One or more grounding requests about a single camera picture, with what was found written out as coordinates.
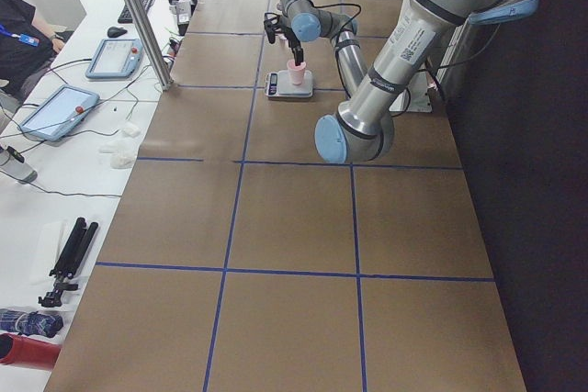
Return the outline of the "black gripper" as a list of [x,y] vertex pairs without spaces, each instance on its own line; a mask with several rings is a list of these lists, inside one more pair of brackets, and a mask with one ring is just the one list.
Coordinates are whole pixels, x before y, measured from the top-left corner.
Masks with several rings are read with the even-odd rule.
[[304,51],[301,47],[301,43],[298,37],[295,35],[293,31],[287,32],[287,40],[288,46],[292,52],[293,59],[295,62],[303,62],[304,61]]

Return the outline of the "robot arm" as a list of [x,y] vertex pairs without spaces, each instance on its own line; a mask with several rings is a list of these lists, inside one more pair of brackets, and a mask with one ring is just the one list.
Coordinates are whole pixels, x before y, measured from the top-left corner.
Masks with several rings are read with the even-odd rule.
[[366,72],[366,64],[356,39],[355,16],[333,13],[331,5],[317,6],[312,0],[279,0],[279,13],[265,16],[267,39],[273,43],[283,35],[292,53],[290,69],[304,67],[304,42],[319,38],[330,40],[341,85],[347,94],[356,89]]
[[403,0],[395,29],[371,65],[366,65],[350,17],[322,11],[311,0],[280,0],[278,23],[299,42],[327,38],[342,63],[349,94],[314,131],[317,152],[327,162],[366,162],[387,153],[394,135],[390,107],[406,92],[429,51],[465,22],[490,25],[532,15],[539,0]]

